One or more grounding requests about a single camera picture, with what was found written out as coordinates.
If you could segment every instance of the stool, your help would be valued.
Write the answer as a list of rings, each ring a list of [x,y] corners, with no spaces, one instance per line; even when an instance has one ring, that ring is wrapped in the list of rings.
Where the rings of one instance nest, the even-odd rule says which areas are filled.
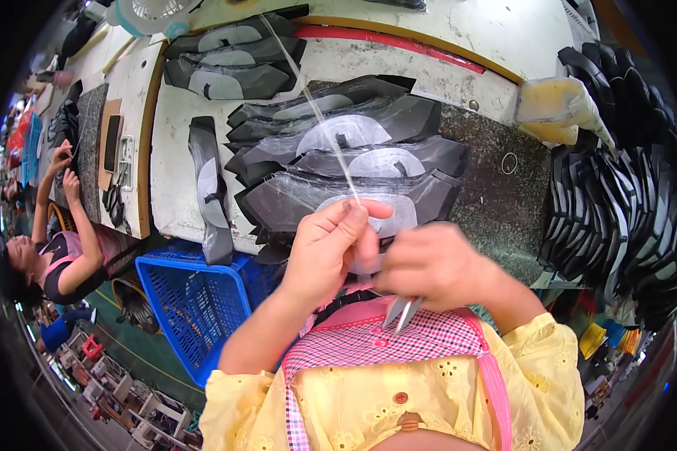
[[[83,345],[83,353],[91,362],[97,362],[102,357],[102,352],[103,345],[96,343],[95,335],[91,333]]]

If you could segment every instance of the blue plastic basket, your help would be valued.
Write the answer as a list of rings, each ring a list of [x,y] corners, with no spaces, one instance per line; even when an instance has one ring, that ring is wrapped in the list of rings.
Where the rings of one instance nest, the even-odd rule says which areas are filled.
[[[40,132],[43,131],[43,121],[34,111],[31,114],[20,158],[20,184],[23,186],[27,186],[37,171],[37,144],[40,141]]]
[[[228,336],[275,288],[279,266],[235,253],[231,266],[207,266],[199,245],[172,243],[135,259],[160,324],[186,371],[204,387]]]

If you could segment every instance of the thread snips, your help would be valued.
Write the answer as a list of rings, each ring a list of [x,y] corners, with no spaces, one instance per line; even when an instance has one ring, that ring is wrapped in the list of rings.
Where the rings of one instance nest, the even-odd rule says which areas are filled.
[[[391,307],[389,307],[388,313],[386,313],[386,319],[384,320],[383,326],[384,329],[388,328],[389,324],[391,324],[397,316],[401,315],[396,324],[396,329],[393,331],[394,333],[401,332],[401,330],[408,325],[416,312],[419,311],[423,302],[423,297],[412,299],[411,297],[397,296],[396,299],[391,302]]]

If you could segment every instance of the smartphone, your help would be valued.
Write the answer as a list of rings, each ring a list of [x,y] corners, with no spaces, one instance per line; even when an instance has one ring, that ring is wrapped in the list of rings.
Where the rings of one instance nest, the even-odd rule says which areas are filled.
[[[108,119],[108,138],[105,140],[105,156],[103,157],[103,169],[108,173],[114,173],[117,165],[117,149],[120,134],[123,131],[123,116],[111,114]]]

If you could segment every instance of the pink checkered apron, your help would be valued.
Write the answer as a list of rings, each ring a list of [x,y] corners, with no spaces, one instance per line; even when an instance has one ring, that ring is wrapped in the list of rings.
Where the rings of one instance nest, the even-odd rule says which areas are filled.
[[[511,451],[512,426],[507,389],[476,315],[463,308],[452,312],[420,310],[398,335],[383,329],[393,297],[346,305],[307,332],[289,349],[281,364],[286,389],[289,448],[311,446],[291,389],[295,374],[317,366],[367,366],[409,363],[442,357],[476,356],[499,425],[501,450]]]

